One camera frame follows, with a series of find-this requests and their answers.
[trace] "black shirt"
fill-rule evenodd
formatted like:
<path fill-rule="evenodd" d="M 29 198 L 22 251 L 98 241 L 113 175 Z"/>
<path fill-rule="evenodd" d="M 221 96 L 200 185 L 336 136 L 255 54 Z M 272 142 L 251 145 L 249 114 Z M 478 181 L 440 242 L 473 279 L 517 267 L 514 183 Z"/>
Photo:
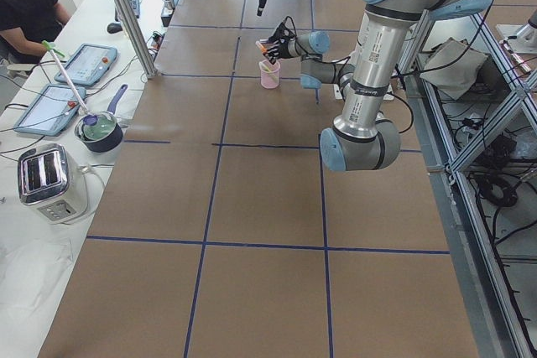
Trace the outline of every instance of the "black shirt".
<path fill-rule="evenodd" d="M 0 31 L 20 27 L 28 41 L 54 41 L 61 31 L 56 20 L 54 5 L 58 0 L 0 0 Z M 38 56 L 20 54 L 8 44 L 11 52 L 21 63 L 37 63 Z"/>

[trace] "white table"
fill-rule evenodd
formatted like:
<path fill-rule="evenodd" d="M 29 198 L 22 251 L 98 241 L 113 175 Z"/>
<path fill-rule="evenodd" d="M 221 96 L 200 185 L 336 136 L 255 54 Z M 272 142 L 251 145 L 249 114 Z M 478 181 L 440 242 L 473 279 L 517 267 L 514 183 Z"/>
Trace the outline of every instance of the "white table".
<path fill-rule="evenodd" d="M 162 5 L 161 0 L 141 0 L 138 22 L 146 39 L 155 30 L 164 32 L 160 21 Z M 113 0 L 84 0 L 55 41 L 57 48 L 68 54 L 75 52 L 82 43 L 118 49 L 116 63 L 96 87 L 117 75 L 135 57 L 133 46 L 124 32 L 107 32 L 107 25 L 112 21 Z M 46 55 L 44 60 L 51 60 L 51 57 Z M 50 79 L 58 71 L 52 64 L 46 65 L 44 70 Z M 142 66 L 134 60 L 125 75 L 89 99 L 88 107 L 92 111 L 106 110 L 119 86 L 126 83 L 128 90 L 117 105 L 116 116 L 120 118 L 120 124 L 122 118 L 126 118 L 123 123 L 128 123 L 145 81 Z M 40 91 L 46 83 L 48 80 L 44 72 L 36 68 L 24 88 Z M 28 105 L 34 98 L 34 93 L 21 90 L 13 102 Z M 8 108 L 0 116 L 0 130 L 13 127 L 22 113 L 22 110 Z M 79 165 L 113 165 L 120 147 L 106 153 L 89 151 L 73 133 L 78 120 L 79 117 L 75 117 L 59 136 L 45 137 L 38 145 L 59 143 Z M 0 132 L 0 152 L 25 147 L 38 138 L 13 131 Z M 17 160 L 24 151 L 26 149 L 4 155 Z M 106 183 L 112 167 L 94 170 Z M 0 157 L 0 356 L 33 358 L 39 353 L 91 224 L 93 214 L 88 213 L 96 208 L 103 183 L 96 175 L 87 174 L 89 205 L 85 215 L 72 225 L 53 225 L 19 201 L 17 162 Z M 56 257 L 59 260 L 52 262 L 51 259 Z M 41 298 L 35 303 L 33 296 L 37 290 L 41 290 Z"/>

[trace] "saucepan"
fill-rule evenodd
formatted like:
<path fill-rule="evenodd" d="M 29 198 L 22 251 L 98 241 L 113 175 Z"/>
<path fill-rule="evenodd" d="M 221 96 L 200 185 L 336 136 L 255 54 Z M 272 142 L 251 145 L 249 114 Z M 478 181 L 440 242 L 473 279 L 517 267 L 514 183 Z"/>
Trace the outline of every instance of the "saucepan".
<path fill-rule="evenodd" d="M 76 125 L 75 135 L 91 151 L 104 153 L 115 148 L 123 140 L 123 131 L 114 113 L 126 89 L 126 84 L 119 88 L 106 111 L 89 113 Z"/>

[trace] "pot handle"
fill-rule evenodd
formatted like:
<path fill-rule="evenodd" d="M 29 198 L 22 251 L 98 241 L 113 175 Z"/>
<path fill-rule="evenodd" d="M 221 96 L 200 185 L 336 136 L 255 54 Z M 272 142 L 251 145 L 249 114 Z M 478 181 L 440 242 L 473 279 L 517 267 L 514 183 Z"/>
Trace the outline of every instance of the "pot handle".
<path fill-rule="evenodd" d="M 107 111 L 110 113 L 116 113 L 116 106 L 123 94 L 125 94 L 125 91 L 127 90 L 127 85 L 123 84 L 121 87 L 119 87 L 119 90 L 117 90 L 116 95 L 112 98 L 110 101 L 110 104 L 108 105 Z"/>

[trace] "toaster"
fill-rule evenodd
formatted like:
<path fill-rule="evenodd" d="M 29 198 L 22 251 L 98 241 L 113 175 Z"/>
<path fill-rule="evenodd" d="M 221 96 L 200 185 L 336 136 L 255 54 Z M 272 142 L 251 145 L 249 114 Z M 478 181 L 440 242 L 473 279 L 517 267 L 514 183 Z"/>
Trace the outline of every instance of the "toaster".
<path fill-rule="evenodd" d="M 46 144 L 18 158 L 18 196 L 50 221 L 72 219 L 86 211 L 86 179 L 63 146 Z"/>

